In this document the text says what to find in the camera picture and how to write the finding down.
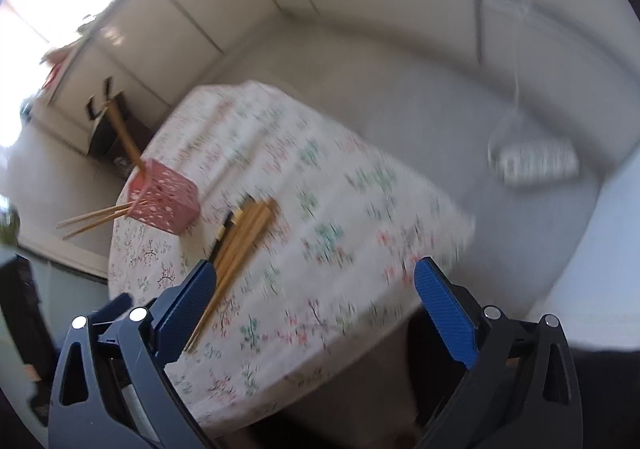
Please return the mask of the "floral tablecloth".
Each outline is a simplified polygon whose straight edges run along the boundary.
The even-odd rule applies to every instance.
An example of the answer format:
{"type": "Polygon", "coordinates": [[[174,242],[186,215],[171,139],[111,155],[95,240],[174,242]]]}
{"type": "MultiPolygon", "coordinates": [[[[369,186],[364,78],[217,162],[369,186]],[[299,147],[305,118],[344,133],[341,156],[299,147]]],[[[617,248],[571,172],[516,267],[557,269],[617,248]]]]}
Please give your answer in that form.
{"type": "Polygon", "coordinates": [[[194,88],[145,153],[198,186],[201,214],[182,235],[117,220],[112,294],[141,304],[180,283],[245,196],[278,206],[198,346],[166,369],[213,437],[289,406],[367,354],[418,308],[416,262],[449,269],[475,231],[427,178],[254,81],[194,88]]]}

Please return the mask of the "white power strip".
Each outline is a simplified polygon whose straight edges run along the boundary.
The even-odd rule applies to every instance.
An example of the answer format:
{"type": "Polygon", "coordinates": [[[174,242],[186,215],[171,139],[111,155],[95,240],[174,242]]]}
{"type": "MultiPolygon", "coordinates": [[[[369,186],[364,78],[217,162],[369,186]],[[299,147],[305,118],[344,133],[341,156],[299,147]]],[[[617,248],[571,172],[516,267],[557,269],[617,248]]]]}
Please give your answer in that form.
{"type": "Polygon", "coordinates": [[[500,149],[490,165],[506,186],[528,187],[571,180],[580,162],[569,140],[547,139],[500,149]]]}

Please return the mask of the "dark brown stool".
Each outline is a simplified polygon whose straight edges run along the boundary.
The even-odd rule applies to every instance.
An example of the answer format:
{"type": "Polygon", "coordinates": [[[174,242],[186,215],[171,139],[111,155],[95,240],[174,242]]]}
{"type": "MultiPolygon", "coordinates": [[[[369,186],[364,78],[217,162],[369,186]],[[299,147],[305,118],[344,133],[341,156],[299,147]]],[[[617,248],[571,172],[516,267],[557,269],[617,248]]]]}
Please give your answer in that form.
{"type": "MultiPolygon", "coordinates": [[[[131,112],[123,92],[117,93],[114,99],[131,138],[134,139],[134,143],[140,151],[144,150],[152,138],[152,131],[131,112]]],[[[98,109],[94,98],[91,97],[87,102],[86,111],[89,121],[92,123],[89,137],[89,156],[111,165],[119,172],[120,176],[127,178],[134,165],[129,160],[110,118],[107,117],[106,110],[98,109]]]]}

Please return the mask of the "black chopstick with gold band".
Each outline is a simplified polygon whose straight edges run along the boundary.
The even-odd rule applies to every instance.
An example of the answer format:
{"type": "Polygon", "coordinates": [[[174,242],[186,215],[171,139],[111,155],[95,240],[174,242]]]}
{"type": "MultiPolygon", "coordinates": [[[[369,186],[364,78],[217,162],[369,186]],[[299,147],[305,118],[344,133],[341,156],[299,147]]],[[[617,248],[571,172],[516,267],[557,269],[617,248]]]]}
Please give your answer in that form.
{"type": "Polygon", "coordinates": [[[222,245],[224,244],[224,241],[226,241],[228,233],[234,227],[236,221],[241,217],[246,207],[253,201],[254,201],[253,197],[251,197],[250,195],[245,195],[241,203],[239,204],[239,206],[234,210],[231,210],[227,214],[226,218],[224,219],[224,222],[218,229],[212,250],[210,250],[209,257],[208,257],[208,261],[210,264],[212,265],[215,264],[216,258],[222,248],[222,245]]]}

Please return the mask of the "pink plastic utensil basket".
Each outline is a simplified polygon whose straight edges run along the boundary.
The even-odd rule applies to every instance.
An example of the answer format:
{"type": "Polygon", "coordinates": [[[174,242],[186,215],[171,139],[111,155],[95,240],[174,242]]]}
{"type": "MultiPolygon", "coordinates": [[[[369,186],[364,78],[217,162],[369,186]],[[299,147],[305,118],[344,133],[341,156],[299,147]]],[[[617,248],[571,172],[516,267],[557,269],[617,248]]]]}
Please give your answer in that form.
{"type": "Polygon", "coordinates": [[[181,235],[201,213],[198,186],[155,159],[144,160],[127,186],[127,217],[160,231],[181,235]]]}

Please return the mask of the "wooden chopstick poking through basket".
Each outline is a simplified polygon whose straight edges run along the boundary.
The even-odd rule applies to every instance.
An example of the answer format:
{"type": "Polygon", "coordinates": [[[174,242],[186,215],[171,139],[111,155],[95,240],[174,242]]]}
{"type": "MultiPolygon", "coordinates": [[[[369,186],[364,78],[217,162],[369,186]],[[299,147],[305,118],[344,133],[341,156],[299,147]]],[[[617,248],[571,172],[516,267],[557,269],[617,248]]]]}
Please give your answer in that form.
{"type": "Polygon", "coordinates": [[[59,222],[56,224],[55,229],[62,230],[70,226],[77,225],[76,229],[64,233],[62,239],[68,240],[96,227],[111,223],[112,221],[117,220],[117,218],[126,216],[133,205],[134,203],[127,202],[125,204],[119,204],[119,206],[110,206],[109,208],[75,216],[68,220],[59,222]]]}

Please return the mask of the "wooden chopstick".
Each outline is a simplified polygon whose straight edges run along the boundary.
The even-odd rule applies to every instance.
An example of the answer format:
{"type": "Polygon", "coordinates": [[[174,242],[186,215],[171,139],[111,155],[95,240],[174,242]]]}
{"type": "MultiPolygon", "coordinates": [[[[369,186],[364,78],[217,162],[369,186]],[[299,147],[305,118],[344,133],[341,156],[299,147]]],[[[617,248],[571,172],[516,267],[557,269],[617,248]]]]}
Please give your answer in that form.
{"type": "Polygon", "coordinates": [[[116,134],[122,143],[122,148],[126,151],[128,159],[136,165],[136,168],[142,175],[146,174],[146,165],[142,160],[140,150],[134,139],[132,139],[122,115],[119,112],[117,102],[114,99],[106,103],[107,117],[110,119],[116,134]]]}
{"type": "Polygon", "coordinates": [[[224,279],[226,279],[232,261],[234,261],[236,255],[238,255],[244,243],[244,235],[250,231],[250,227],[253,226],[256,217],[263,207],[264,202],[254,200],[246,207],[241,217],[228,233],[226,241],[224,241],[214,264],[217,276],[216,287],[220,287],[224,279]]]}
{"type": "Polygon", "coordinates": [[[275,205],[273,199],[250,200],[242,211],[236,213],[232,227],[215,257],[218,284],[231,276],[242,264],[245,254],[253,249],[254,243],[271,222],[275,205]]]}
{"type": "Polygon", "coordinates": [[[186,343],[184,350],[187,353],[192,353],[195,346],[198,345],[198,341],[210,317],[213,316],[214,310],[224,297],[224,293],[227,292],[234,277],[250,258],[250,254],[254,252],[257,242],[265,235],[268,226],[273,221],[276,206],[273,199],[250,202],[247,209],[236,220],[230,235],[222,243],[214,263],[218,276],[216,289],[202,318],[198,321],[188,343],[186,343]]]}

